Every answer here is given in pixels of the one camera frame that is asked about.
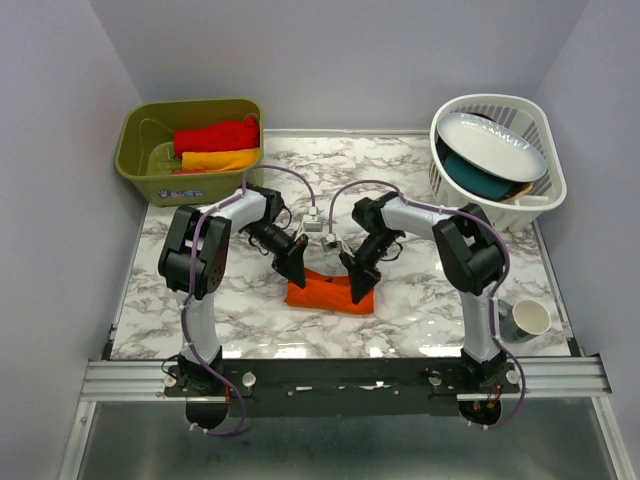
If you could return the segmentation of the orange t shirt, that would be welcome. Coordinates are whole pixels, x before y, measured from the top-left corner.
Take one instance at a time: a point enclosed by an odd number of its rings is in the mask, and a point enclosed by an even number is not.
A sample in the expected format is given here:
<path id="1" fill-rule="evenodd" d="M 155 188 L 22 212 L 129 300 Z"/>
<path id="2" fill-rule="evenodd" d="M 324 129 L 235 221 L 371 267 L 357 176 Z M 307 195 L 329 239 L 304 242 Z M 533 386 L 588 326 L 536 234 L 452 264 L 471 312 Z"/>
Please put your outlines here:
<path id="1" fill-rule="evenodd" d="M 374 291 L 358 303 L 352 300 L 351 281 L 347 275 L 331 276 L 305 269 L 306 286 L 292 281 L 287 284 L 284 302 L 290 307 L 341 312 L 351 315 L 370 315 L 375 310 Z"/>

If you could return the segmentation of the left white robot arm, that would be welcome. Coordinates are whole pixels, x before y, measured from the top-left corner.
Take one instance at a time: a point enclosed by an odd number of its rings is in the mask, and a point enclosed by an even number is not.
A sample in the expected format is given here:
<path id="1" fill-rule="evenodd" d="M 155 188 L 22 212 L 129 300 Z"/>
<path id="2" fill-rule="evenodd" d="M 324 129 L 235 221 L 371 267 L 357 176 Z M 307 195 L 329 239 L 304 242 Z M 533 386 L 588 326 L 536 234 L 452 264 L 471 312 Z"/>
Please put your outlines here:
<path id="1" fill-rule="evenodd" d="M 180 311 L 183 346 L 168 374 L 177 390 L 210 395 L 230 385 L 220 366 L 214 310 L 233 235 L 248 234 L 272 256 L 273 270 L 298 287 L 306 286 L 309 238 L 304 231 L 290 235 L 276 224 L 286 209 L 280 192 L 250 185 L 205 210 L 182 206 L 175 211 L 158 271 Z"/>

